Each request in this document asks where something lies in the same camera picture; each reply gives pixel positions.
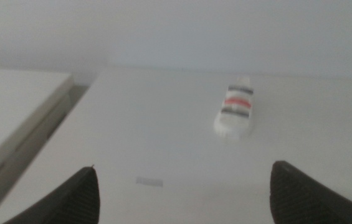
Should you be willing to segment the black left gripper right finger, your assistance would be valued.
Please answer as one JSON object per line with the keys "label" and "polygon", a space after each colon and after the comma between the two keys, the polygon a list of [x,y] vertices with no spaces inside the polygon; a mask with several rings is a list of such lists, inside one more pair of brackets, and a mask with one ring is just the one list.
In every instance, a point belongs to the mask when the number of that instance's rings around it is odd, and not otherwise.
{"label": "black left gripper right finger", "polygon": [[275,223],[352,224],[352,201],[286,161],[272,165],[270,211]]}

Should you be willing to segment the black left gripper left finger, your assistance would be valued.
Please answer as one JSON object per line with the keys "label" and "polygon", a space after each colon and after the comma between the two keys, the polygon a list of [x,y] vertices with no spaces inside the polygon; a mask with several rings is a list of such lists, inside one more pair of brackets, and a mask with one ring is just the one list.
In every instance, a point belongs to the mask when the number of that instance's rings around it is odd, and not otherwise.
{"label": "black left gripper left finger", "polygon": [[96,224],[100,218],[98,177],[83,167],[7,224]]}

